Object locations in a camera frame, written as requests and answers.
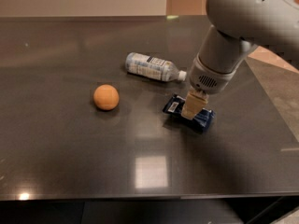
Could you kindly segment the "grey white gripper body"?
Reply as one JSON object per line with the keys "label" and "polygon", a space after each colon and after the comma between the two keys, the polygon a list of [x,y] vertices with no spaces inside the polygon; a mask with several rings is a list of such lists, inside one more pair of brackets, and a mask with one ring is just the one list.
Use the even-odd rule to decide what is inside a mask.
{"label": "grey white gripper body", "polygon": [[222,92],[235,71],[224,74],[207,68],[198,57],[195,57],[189,74],[191,86],[197,91],[204,91],[207,94],[217,94]]}

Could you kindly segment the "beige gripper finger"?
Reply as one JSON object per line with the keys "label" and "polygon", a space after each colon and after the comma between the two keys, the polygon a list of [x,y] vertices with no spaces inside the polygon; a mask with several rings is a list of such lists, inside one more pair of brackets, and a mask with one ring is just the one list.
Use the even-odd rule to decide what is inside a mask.
{"label": "beige gripper finger", "polygon": [[182,107],[181,116],[192,120],[207,105],[207,102],[208,95],[204,91],[190,88]]}

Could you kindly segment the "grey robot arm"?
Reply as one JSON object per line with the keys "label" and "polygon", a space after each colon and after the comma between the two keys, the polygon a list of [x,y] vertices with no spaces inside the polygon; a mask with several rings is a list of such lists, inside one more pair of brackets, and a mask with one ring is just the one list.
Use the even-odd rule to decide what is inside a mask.
{"label": "grey robot arm", "polygon": [[186,119],[206,106],[209,95],[223,91],[258,47],[299,65],[298,0],[206,0],[206,14],[211,26],[191,67]]}

